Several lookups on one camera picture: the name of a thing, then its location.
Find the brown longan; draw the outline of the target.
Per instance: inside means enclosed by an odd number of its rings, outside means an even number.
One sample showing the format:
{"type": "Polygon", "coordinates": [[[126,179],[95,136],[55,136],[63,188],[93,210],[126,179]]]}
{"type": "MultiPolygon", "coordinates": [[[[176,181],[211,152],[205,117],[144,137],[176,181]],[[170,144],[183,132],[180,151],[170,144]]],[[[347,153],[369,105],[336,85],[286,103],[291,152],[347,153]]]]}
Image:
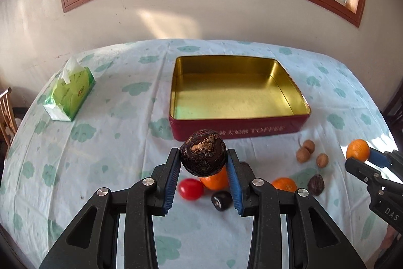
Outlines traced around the brown longan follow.
{"type": "Polygon", "coordinates": [[[317,156],[316,158],[316,164],[319,168],[324,168],[328,165],[329,163],[329,158],[328,155],[325,153],[321,153],[317,156]]]}
{"type": "Polygon", "coordinates": [[[299,163],[307,162],[310,158],[311,158],[311,153],[310,153],[309,150],[306,149],[305,147],[300,147],[300,148],[296,151],[296,160],[297,160],[299,163]]]}
{"type": "Polygon", "coordinates": [[[314,143],[312,140],[310,140],[310,139],[307,139],[307,140],[305,140],[305,141],[303,142],[303,147],[304,147],[310,154],[314,153],[315,148],[316,148],[315,143],[314,143]]]}

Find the brown longan behind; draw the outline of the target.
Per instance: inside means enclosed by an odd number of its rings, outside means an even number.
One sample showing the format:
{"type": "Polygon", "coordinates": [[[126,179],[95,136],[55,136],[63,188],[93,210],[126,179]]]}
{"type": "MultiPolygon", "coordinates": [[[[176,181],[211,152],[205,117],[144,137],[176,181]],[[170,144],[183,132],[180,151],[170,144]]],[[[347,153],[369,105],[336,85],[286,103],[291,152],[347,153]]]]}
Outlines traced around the brown longan behind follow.
{"type": "Polygon", "coordinates": [[[315,143],[314,143],[312,140],[310,140],[310,139],[307,139],[307,140],[305,140],[305,141],[303,142],[303,147],[304,147],[310,154],[314,153],[315,148],[316,148],[315,143]]]}

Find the green tissue box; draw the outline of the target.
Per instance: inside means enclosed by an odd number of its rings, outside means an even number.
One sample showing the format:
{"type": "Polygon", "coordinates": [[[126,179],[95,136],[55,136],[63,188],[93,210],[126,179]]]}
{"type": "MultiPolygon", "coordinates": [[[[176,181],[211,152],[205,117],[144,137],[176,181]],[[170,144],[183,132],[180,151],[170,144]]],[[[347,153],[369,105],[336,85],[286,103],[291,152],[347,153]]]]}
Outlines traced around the green tissue box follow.
{"type": "Polygon", "coordinates": [[[71,122],[95,83],[91,70],[71,57],[46,88],[42,105],[52,120],[71,122]]]}

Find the wooden chair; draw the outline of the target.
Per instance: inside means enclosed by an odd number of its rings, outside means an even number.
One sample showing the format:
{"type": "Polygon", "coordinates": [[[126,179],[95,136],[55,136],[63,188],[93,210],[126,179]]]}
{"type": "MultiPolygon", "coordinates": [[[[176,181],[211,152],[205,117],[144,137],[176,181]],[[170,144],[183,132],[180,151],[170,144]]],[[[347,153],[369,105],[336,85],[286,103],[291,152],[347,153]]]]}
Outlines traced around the wooden chair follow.
{"type": "Polygon", "coordinates": [[[7,88],[1,94],[1,132],[8,148],[11,147],[12,140],[14,139],[18,126],[15,121],[14,111],[10,102],[10,95],[12,88],[7,88]]]}

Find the brown longan right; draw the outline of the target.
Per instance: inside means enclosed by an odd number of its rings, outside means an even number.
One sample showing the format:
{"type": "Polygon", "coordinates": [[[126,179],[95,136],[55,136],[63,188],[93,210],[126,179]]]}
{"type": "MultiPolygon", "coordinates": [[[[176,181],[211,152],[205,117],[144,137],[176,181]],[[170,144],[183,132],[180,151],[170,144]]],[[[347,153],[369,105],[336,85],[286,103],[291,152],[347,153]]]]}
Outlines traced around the brown longan right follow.
{"type": "Polygon", "coordinates": [[[328,155],[325,153],[321,153],[317,156],[316,158],[316,164],[319,168],[324,168],[328,165],[329,163],[329,158],[328,155]]]}

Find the red cherry tomato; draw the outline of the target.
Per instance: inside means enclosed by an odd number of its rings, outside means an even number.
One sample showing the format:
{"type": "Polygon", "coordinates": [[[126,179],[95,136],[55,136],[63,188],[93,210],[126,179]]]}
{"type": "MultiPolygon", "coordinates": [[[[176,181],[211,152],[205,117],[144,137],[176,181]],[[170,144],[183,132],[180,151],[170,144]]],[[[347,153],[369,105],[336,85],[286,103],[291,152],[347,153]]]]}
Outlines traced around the red cherry tomato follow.
{"type": "Polygon", "coordinates": [[[204,186],[199,180],[187,178],[179,183],[178,192],[183,199],[196,201],[204,195],[204,186]]]}

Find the large wrinkled dark date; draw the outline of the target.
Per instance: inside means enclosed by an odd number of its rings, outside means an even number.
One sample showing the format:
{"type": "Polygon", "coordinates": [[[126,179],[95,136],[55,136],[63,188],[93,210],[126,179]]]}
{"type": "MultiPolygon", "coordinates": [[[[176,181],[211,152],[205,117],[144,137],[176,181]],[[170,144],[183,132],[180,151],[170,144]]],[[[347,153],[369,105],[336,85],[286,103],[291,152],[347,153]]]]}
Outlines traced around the large wrinkled dark date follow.
{"type": "Polygon", "coordinates": [[[217,174],[227,163],[227,148],[214,130],[198,130],[180,147],[180,160],[194,176],[217,174]]]}

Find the brown longan left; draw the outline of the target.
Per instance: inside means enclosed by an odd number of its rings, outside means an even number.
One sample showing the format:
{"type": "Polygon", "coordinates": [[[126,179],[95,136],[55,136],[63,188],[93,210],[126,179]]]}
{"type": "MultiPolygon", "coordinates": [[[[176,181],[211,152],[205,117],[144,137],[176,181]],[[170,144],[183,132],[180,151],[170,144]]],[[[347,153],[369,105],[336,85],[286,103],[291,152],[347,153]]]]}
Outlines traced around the brown longan left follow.
{"type": "Polygon", "coordinates": [[[300,148],[296,151],[296,160],[297,160],[299,163],[307,162],[310,158],[311,158],[311,153],[310,153],[309,150],[306,149],[305,147],[300,147],[300,148]]]}

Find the small dark date right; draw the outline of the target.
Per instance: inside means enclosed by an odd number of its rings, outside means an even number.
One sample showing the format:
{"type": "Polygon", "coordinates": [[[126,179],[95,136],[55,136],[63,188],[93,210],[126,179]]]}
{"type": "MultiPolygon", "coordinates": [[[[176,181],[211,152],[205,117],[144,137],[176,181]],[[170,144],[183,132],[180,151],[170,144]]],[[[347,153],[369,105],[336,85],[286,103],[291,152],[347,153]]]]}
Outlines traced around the small dark date right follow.
{"type": "Polygon", "coordinates": [[[319,196],[324,191],[324,180],[320,174],[314,175],[307,183],[307,188],[314,196],[319,196]]]}

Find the orange mandarin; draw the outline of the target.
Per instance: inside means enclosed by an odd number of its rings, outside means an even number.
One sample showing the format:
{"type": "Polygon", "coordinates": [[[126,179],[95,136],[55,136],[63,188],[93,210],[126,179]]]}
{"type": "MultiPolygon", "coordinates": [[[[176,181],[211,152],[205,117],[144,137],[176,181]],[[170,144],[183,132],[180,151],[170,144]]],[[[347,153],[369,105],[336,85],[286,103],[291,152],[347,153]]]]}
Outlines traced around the orange mandarin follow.
{"type": "Polygon", "coordinates": [[[276,180],[273,180],[271,184],[280,191],[286,191],[290,193],[294,193],[297,189],[298,186],[296,185],[296,182],[288,177],[279,177],[276,180]]]}
{"type": "Polygon", "coordinates": [[[346,158],[354,158],[365,162],[370,157],[370,147],[363,139],[351,141],[347,147],[346,158]]]}
{"type": "Polygon", "coordinates": [[[222,191],[229,186],[226,167],[214,175],[201,177],[199,180],[210,191],[222,191]]]}

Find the red gold toffee tin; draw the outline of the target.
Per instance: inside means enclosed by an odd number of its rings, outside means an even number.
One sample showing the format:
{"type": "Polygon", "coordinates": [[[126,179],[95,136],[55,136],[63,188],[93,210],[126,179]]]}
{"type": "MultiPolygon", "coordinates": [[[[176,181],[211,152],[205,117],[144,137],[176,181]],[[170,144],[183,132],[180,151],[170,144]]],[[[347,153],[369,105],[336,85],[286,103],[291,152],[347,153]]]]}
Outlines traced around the red gold toffee tin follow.
{"type": "Polygon", "coordinates": [[[242,55],[178,57],[170,93],[174,139],[214,130],[222,139],[298,132],[312,113],[276,60],[242,55]]]}

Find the shiny black plum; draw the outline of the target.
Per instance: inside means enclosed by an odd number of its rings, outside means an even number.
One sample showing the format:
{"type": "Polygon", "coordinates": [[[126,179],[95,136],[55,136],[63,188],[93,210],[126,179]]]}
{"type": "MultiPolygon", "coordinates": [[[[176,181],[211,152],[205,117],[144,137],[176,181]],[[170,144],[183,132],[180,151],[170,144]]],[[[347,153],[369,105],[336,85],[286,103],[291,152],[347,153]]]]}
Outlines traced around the shiny black plum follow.
{"type": "Polygon", "coordinates": [[[233,199],[228,191],[217,191],[212,194],[211,202],[217,211],[223,212],[232,206],[233,199]]]}

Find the wrinkled dark date top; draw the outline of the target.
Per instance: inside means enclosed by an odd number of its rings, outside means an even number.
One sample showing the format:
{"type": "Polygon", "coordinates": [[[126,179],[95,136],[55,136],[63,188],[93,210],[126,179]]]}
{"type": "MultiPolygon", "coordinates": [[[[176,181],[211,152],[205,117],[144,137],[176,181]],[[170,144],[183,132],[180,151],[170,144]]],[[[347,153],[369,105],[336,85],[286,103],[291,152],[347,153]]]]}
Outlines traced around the wrinkled dark date top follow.
{"type": "Polygon", "coordinates": [[[241,166],[245,175],[253,175],[253,170],[247,162],[241,162],[241,166]]]}

